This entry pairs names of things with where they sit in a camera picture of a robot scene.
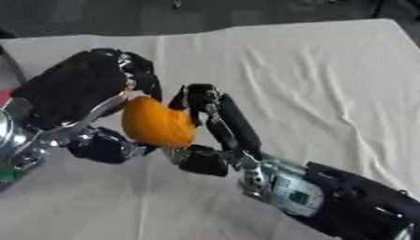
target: orange object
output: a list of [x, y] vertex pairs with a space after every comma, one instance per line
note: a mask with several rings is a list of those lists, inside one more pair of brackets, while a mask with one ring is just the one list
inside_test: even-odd
[[157, 146], [187, 146], [196, 134], [185, 112], [169, 109], [150, 97], [132, 99], [123, 111], [122, 123], [129, 138]]

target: table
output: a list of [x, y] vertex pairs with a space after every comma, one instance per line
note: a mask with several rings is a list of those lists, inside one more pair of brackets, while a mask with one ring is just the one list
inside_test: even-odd
[[[263, 150], [361, 173], [420, 197], [420, 53], [389, 20], [235, 27], [157, 37], [7, 41], [30, 78], [77, 51], [134, 51], [155, 62], [165, 101], [186, 83], [232, 95]], [[120, 114], [98, 125], [121, 130]], [[201, 129], [198, 143], [215, 144]], [[109, 166], [54, 149], [0, 195], [7, 240], [329, 239], [227, 178], [180, 172], [159, 152]]]

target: floor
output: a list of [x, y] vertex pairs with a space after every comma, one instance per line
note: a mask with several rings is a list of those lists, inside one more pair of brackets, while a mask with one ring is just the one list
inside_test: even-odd
[[[185, 34], [237, 26], [368, 18], [376, 0], [1, 0], [0, 26], [19, 37], [74, 34]], [[386, 0], [395, 19], [420, 43], [420, 23], [404, 0]]]

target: robotic arm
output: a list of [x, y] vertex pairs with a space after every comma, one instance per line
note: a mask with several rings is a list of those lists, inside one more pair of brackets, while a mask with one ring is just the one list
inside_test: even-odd
[[193, 144], [165, 148], [186, 172], [226, 176], [228, 166], [242, 173], [244, 195], [274, 205], [321, 233], [344, 240], [420, 239], [420, 203], [405, 190], [322, 164], [298, 166], [261, 151], [261, 141], [232, 98], [210, 84], [181, 89], [170, 107], [199, 113], [221, 150]]
[[91, 124], [124, 108], [128, 92], [161, 101], [153, 64], [132, 52], [79, 52], [13, 90], [0, 109], [0, 189], [42, 163], [51, 147], [77, 158], [122, 163], [150, 146]]

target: black plastic finger segment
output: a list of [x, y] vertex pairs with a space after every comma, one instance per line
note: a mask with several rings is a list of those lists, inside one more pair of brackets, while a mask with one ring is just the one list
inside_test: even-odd
[[179, 165], [179, 169], [196, 174], [224, 177], [228, 174], [228, 164], [219, 151], [203, 145], [191, 145], [189, 156]]

